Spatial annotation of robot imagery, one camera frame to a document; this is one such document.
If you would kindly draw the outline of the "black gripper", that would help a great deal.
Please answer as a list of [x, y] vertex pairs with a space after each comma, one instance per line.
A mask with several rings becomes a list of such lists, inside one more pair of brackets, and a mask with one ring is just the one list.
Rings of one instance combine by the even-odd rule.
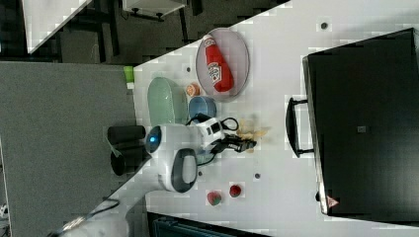
[[233, 149], [236, 152], [253, 152], [254, 147], [257, 145], [256, 141], [246, 140], [242, 141], [237, 145], [237, 140], [233, 137], [225, 137], [224, 139], [218, 139], [212, 143], [213, 148], [210, 150], [211, 154], [221, 153], [225, 149]]

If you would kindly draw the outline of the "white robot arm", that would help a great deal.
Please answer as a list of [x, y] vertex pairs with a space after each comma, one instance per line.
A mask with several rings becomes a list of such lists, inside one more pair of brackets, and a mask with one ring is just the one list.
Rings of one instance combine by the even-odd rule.
[[65, 223], [47, 237], [130, 237], [128, 213], [150, 192], [189, 191], [198, 176], [200, 153], [217, 154], [225, 149], [241, 153], [257, 144], [226, 131], [218, 121], [153, 127], [145, 141], [150, 158], [139, 170], [90, 213]]

